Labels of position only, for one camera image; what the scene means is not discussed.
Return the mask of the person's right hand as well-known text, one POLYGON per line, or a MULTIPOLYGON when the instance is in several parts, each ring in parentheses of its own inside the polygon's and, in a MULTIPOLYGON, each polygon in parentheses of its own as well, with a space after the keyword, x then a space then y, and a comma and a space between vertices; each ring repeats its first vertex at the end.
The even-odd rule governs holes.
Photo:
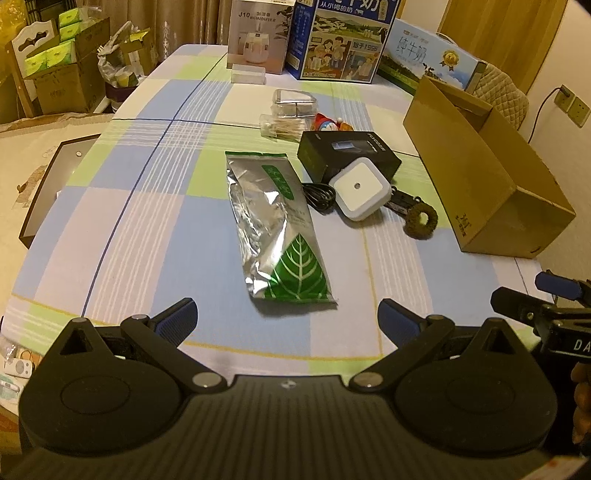
POLYGON ((577 383, 574 392, 576 409, 573 415, 573 443, 581 444, 591 429, 591 385, 590 365, 577 363, 571 372, 571 379, 577 383))

